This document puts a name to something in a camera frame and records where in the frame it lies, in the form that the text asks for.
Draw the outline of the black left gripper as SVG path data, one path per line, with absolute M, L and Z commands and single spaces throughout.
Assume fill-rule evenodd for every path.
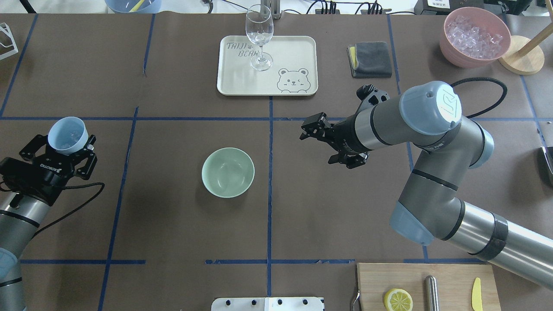
M 97 164 L 97 156 L 93 151 L 95 142 L 95 135 L 91 135 L 83 148 L 73 155 L 63 155 L 53 153 L 48 135 L 36 135 L 19 152 L 25 162 L 10 157 L 1 161 L 2 181 L 8 191 L 52 206 L 72 177 L 90 179 Z M 36 155 L 43 147 L 45 152 Z M 84 166 L 77 168 L 82 161 L 86 161 Z

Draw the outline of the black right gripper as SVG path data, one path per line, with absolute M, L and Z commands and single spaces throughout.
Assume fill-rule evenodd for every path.
M 328 160 L 330 165 L 339 163 L 348 169 L 353 169 L 367 163 L 369 149 L 363 146 L 357 137 L 356 118 L 360 112 L 372 109 L 375 105 L 390 99 L 387 92 L 379 90 L 373 84 L 361 86 L 356 91 L 356 95 L 361 103 L 354 115 L 331 124 L 325 113 L 319 113 L 307 117 L 302 124 L 300 140 L 315 138 L 337 150 L 338 153 Z

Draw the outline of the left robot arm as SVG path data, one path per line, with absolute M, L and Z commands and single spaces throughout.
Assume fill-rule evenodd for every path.
M 93 151 L 95 136 L 71 154 L 62 154 L 36 135 L 21 151 L 21 159 L 6 157 L 1 161 L 1 183 L 8 193 L 1 204 L 0 251 L 3 311 L 25 311 L 20 256 L 27 244 L 40 232 L 41 222 L 62 191 L 70 189 L 73 177 L 88 180 L 97 163 Z

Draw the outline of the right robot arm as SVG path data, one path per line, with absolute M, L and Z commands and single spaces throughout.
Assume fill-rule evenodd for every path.
M 321 112 L 307 117 L 300 139 L 327 143 L 328 163 L 356 168 L 370 151 L 411 142 L 421 149 L 390 218 L 401 236 L 420 245 L 448 241 L 484 262 L 552 288 L 552 240 L 457 197 L 466 172 L 490 159 L 494 141 L 462 114 L 448 83 L 432 81 L 390 98 L 360 87 L 356 112 L 331 124 Z

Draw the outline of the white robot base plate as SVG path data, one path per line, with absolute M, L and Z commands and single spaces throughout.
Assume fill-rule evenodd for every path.
M 320 297 L 246 297 L 217 298 L 212 311 L 324 311 Z

